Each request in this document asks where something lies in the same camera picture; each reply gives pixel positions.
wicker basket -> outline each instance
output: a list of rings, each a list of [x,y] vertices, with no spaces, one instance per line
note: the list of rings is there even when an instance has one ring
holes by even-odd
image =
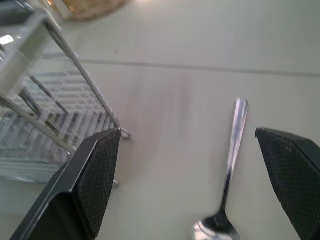
[[[112,12],[128,0],[43,0],[67,20],[81,21],[98,18]]]

spoon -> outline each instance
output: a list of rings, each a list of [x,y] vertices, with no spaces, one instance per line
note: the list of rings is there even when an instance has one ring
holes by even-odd
[[[239,153],[241,138],[244,133],[247,113],[248,101],[244,98],[238,98],[234,110],[228,166],[221,207],[216,215],[200,220],[193,226],[194,240],[241,240],[236,229],[227,218],[226,203]]]

wire dish drying rack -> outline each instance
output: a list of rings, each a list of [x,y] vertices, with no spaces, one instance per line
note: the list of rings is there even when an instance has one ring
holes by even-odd
[[[34,12],[28,28],[0,64],[0,178],[47,183],[85,138],[120,124],[48,15]]]

black textured pad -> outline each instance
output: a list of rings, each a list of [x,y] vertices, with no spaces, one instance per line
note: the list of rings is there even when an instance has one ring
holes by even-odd
[[[121,132],[114,131],[93,150],[76,188],[76,195],[90,234],[97,237],[110,198]]]
[[[276,130],[255,132],[284,211],[301,240],[320,240],[320,148],[311,140]]]

